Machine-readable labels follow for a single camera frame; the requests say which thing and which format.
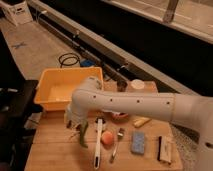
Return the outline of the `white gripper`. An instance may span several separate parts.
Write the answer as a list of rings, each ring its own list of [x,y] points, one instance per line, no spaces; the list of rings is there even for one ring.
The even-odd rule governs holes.
[[[85,130],[87,115],[82,109],[69,103],[64,113],[64,122],[67,128]]]

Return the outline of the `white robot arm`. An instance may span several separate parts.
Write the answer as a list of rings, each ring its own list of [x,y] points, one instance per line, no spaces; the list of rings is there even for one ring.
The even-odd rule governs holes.
[[[197,131],[200,137],[194,171],[213,171],[213,97],[104,91],[101,81],[89,76],[73,91],[67,106],[71,127],[83,125],[90,110],[141,115]]]

